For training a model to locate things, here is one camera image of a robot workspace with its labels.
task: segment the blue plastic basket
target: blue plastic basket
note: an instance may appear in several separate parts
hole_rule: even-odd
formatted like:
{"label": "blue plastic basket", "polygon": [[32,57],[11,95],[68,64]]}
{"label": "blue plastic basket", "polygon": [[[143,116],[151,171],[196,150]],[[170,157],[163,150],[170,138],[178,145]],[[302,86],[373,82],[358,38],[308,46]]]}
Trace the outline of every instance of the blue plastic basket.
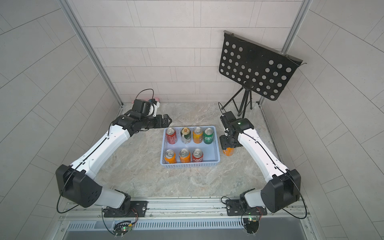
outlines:
{"label": "blue plastic basket", "polygon": [[[216,166],[220,162],[220,152],[218,147],[218,140],[217,140],[217,132],[215,126],[199,126],[205,130],[205,128],[210,127],[214,130],[214,140],[211,144],[205,144],[204,141],[202,143],[194,143],[193,142],[193,130],[195,127],[187,127],[191,130],[191,142],[188,144],[184,144],[181,141],[181,135],[180,132],[184,127],[174,127],[176,131],[177,136],[177,142],[175,144],[169,144],[166,139],[166,130],[164,129],[163,133],[163,144],[161,147],[161,157],[160,157],[160,164],[163,165],[165,168],[183,168],[183,167],[207,167],[207,166]],[[180,157],[179,152],[181,149],[186,148],[189,150],[189,152],[195,150],[196,148],[199,148],[203,151],[203,161],[202,162],[189,162],[189,163],[180,163]],[[167,150],[173,150],[176,155],[176,161],[177,163],[170,164],[165,161],[164,154]]]}

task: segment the soda can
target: soda can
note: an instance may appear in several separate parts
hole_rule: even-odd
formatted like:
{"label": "soda can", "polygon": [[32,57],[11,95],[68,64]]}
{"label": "soda can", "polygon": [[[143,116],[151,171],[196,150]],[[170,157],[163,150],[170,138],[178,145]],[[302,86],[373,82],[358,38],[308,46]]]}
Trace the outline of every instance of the soda can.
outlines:
{"label": "soda can", "polygon": [[204,140],[204,143],[206,143],[206,144],[211,144],[213,142],[213,140],[214,140],[214,130],[212,128],[207,127],[204,130],[203,140]]}
{"label": "soda can", "polygon": [[183,143],[187,144],[191,142],[191,131],[189,130],[189,128],[187,127],[183,128],[180,132],[180,135],[181,135],[181,141]]}
{"label": "soda can", "polygon": [[166,137],[169,144],[175,144],[177,142],[176,131],[172,127],[166,130]]}
{"label": "soda can", "polygon": [[203,130],[201,127],[196,127],[195,130],[193,130],[193,142],[194,143],[201,143],[203,141]]}
{"label": "soda can", "polygon": [[191,162],[191,153],[186,148],[183,148],[180,151],[179,157],[180,157],[180,162],[181,163]]}
{"label": "soda can", "polygon": [[172,150],[167,150],[164,155],[164,160],[168,163],[176,163],[176,154]]}
{"label": "soda can", "polygon": [[203,151],[197,148],[192,153],[192,162],[202,162],[202,161],[203,161]]}

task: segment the floor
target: floor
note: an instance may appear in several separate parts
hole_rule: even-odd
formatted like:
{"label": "floor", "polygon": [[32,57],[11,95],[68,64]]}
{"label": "floor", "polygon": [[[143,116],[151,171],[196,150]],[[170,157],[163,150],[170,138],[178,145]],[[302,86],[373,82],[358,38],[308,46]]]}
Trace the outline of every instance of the floor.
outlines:
{"label": "floor", "polygon": [[[124,112],[131,106],[125,106]],[[235,107],[228,105],[226,110],[233,111]],[[168,114],[173,119],[173,127],[213,125],[218,136],[224,134],[217,103],[162,103],[158,114]],[[258,106],[247,109],[245,117],[275,153]],[[107,160],[95,181],[132,197],[233,196],[265,186],[259,167],[242,147],[236,148],[231,157],[220,151],[221,161],[215,167],[165,169],[159,162],[163,130],[151,129],[135,134]]]}

